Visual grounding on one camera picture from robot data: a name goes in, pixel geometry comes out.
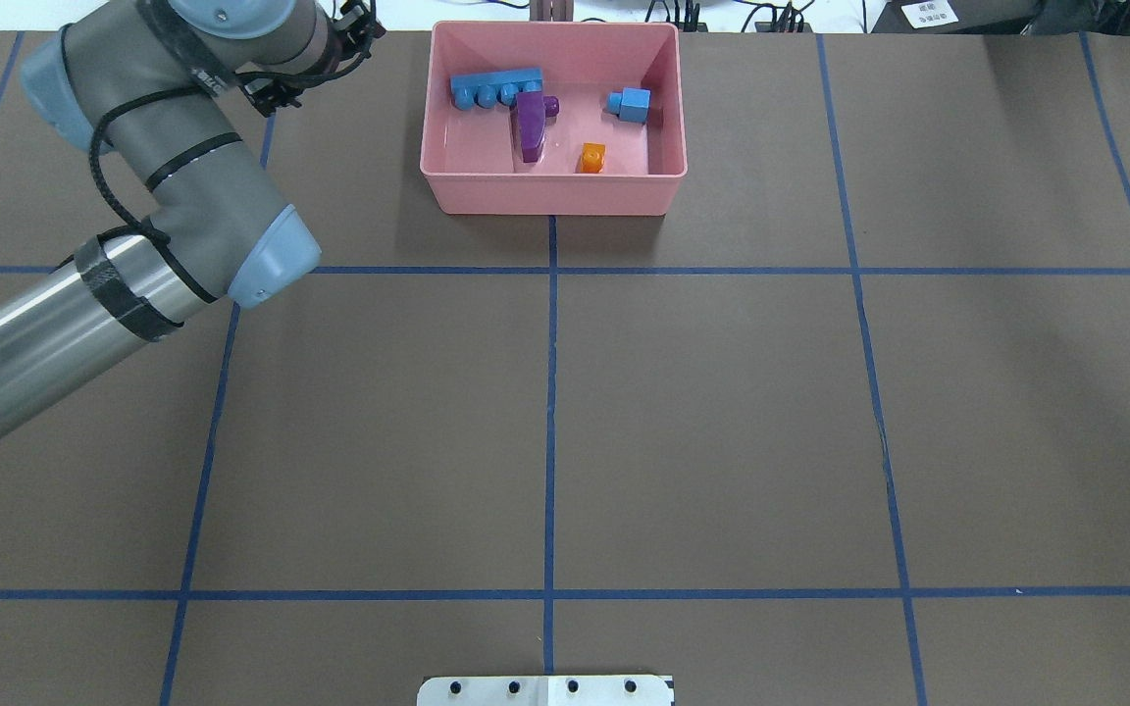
black cable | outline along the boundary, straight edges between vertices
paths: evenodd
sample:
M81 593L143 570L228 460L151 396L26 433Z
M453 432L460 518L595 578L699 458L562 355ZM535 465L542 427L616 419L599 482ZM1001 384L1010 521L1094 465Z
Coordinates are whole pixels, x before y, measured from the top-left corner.
M784 9L784 15L779 18L779 27L788 34L805 32L805 10L798 10L797 6L792 5L789 0L788 8Z
M121 237L122 235L133 235L134 233L137 232L134 232L133 227L129 227L129 225L123 225L122 227L112 227L104 229L103 233L99 233L94 237L97 237L99 245L103 245L106 244L107 241L112 241L113 237ZM62 269L64 264L71 263L71 261L72 261L72 255L68 255L67 258L63 259L62 263L55 264L55 269L50 271L51 272L58 271L59 269Z
M644 15L644 21L645 23L646 21L651 21L651 9L655 8L657 3L661 3L663 6L663 8L666 8L666 21L668 23L669 21L669 5L666 3L666 0L651 0L651 3L647 3L647 14Z
M779 8L775 8L775 6L771 3L745 3L745 5L753 5L754 8L753 11L748 14L748 17L744 19L744 26L740 27L740 34L744 34L748 29L748 23L753 21L754 15L762 11L762 8L770 8L771 24L775 24L776 19L779 19Z
M357 54L355 54L355 56L351 58L351 62L347 67L342 67L337 71L329 72L329 75L301 76L301 75L284 75L284 72L279 71L243 71L240 72L237 77L242 79L243 84L250 84L250 81L258 79L269 79L269 80L279 80L281 81L281 84L286 84L288 86L292 86L293 88L316 88L322 84L329 84L329 81L332 81L333 79L342 78L346 75L349 75L349 72L355 71L355 69L357 69L357 67L359 67L365 59L373 56L373 54L368 53L368 50L372 49L372 46L373 46L373 33L368 32L368 35L365 36L364 43L360 45L360 49L358 50Z
M90 177L94 178L94 188L98 190L99 197L103 197L103 201L112 207L115 215L121 216L124 225L133 228L134 233L142 235L147 241L167 244L168 235L153 227L153 225L144 224L142 220L136 219L133 213L130 213L130 210L125 209L124 204L121 204L120 198L116 198L115 193L112 193L112 188L107 185L107 178L103 177L103 164L99 160L99 152L102 152L103 142L106 142L107 127L111 127L112 121L116 120L116 117L125 115L130 111L136 111L136 108L149 106L149 104L159 101L182 98L184 95L199 95L202 93L203 89L200 86L181 86L181 88L169 88L168 90L157 90L157 93L139 95L138 98L121 103L120 106L112 107L107 113L103 113L98 124L94 125L94 134L90 136L89 152L86 155L89 158Z
M687 9L683 12L683 32L698 32L701 25L701 5L687 0Z
M732 3L740 3L740 5L753 5L753 6L768 5L768 3L758 3L757 0L731 0L731 1ZM803 8L797 10L797 12L803 12L805 10L810 9L814 3L817 3L817 0L808 0L808 3L805 5Z

white label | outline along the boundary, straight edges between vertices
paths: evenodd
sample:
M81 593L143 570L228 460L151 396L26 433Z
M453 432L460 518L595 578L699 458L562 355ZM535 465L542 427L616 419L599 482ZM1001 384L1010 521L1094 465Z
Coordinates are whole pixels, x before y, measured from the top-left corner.
M902 5L901 11L910 18L914 28L921 26L946 26L956 23L956 14L949 0L929 0L927 3Z

pink bin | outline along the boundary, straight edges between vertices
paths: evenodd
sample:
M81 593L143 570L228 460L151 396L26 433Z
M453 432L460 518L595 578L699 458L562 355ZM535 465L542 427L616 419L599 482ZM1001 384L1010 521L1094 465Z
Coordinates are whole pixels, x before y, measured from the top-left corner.
M461 111L452 75L539 67L560 99L544 156L522 164L510 108ZM605 112L609 93L651 90L647 123ZM605 171L579 174L583 142L606 145ZM659 216L687 173L678 30L664 23L435 24L420 171L447 213Z

metal cylinder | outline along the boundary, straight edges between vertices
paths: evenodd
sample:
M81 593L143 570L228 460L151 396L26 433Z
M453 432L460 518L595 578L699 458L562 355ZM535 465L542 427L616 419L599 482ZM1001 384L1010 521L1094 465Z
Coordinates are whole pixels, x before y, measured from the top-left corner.
M107 259L130 290L181 322L203 306L140 236L115 238ZM75 264L0 307L0 438L142 348L90 295Z

blue toy block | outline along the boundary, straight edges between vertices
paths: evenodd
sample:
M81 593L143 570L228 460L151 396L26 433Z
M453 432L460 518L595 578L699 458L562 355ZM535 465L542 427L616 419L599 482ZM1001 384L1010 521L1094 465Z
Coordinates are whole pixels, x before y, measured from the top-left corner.
M605 106L606 112L614 113L619 121L628 123L647 122L647 104L651 103L651 90L645 88L623 88L621 93L610 93Z
M542 90L544 71L538 68L490 71L486 75L457 75L452 77L452 103L462 111L473 107L493 107L498 101L512 106L522 90Z

